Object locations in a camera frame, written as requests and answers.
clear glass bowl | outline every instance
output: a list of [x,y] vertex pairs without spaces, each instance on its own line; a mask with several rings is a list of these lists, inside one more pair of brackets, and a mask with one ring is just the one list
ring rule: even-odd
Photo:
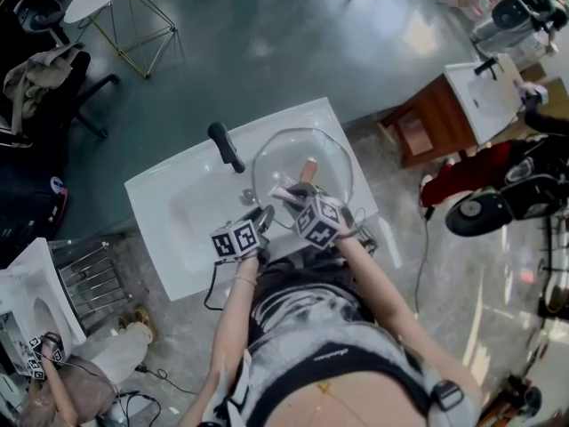
[[292,228],[294,221],[283,202],[269,195],[276,185],[289,178],[299,181],[308,160],[316,161],[312,183],[347,204],[354,189],[354,172],[349,153],[328,134],[316,128],[293,128],[275,133],[252,162],[252,189],[257,203],[275,207],[275,221]]

black faucet handle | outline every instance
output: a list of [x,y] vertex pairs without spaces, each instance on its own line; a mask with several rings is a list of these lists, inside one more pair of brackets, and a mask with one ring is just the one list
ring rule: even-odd
[[212,123],[207,128],[207,135],[215,142],[215,145],[217,145],[223,163],[226,165],[231,164],[236,173],[244,172],[245,163],[239,158],[225,125],[222,122]]

wooden handle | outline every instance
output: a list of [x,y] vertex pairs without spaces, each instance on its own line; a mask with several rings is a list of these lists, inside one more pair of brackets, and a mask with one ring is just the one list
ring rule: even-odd
[[307,160],[302,168],[301,182],[312,183],[314,176],[317,174],[318,163],[314,160]]

bracelet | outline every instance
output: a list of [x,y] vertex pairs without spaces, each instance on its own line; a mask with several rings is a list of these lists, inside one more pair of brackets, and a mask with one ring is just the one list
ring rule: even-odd
[[247,278],[247,277],[241,277],[241,276],[239,276],[239,275],[235,275],[235,278],[239,278],[240,280],[245,280],[245,281],[251,283],[253,286],[257,286],[257,282],[256,282],[256,281],[250,280],[250,279]]

concrete floor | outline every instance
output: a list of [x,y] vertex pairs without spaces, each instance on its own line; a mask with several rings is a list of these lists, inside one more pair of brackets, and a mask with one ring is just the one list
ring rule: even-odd
[[[369,222],[379,243],[374,258],[413,306],[425,244],[418,186],[421,176],[435,173],[438,165],[402,170],[397,147],[376,127],[354,126],[347,133],[379,208],[379,220]],[[445,227],[449,206],[438,207],[429,223],[419,321],[470,367],[489,396],[505,375],[523,369],[528,343],[541,324],[533,312],[545,281],[536,274],[543,235],[539,222],[515,222],[506,231],[458,238]],[[126,285],[137,301],[147,305],[156,322],[159,340],[148,348],[146,364],[155,371],[164,369],[179,386],[198,392],[220,314],[204,308],[204,293],[177,302],[168,300],[138,231],[113,247],[113,253]],[[226,288],[216,287],[211,305],[223,304]],[[101,329],[97,336],[108,334],[112,326],[116,324]],[[89,357],[96,350],[90,339],[83,353]],[[160,401],[163,413],[156,424],[160,426],[176,425],[195,397],[151,375],[136,374],[124,387]],[[155,413],[154,407],[148,408],[132,419],[132,425],[148,425]]]
[[[83,108],[109,137],[100,141],[81,125],[69,137],[70,197],[58,238],[132,218],[124,182],[204,141],[213,121],[233,128],[326,96],[346,124],[403,102],[444,65],[473,58],[460,22],[433,0],[153,1],[179,31],[149,80],[94,26],[81,38],[90,78],[114,72],[122,83]],[[119,42],[128,44],[127,0],[114,6]],[[145,7],[135,11],[141,35],[161,27]],[[108,9],[98,21],[110,31]],[[65,29],[72,40],[79,34],[76,25]]]

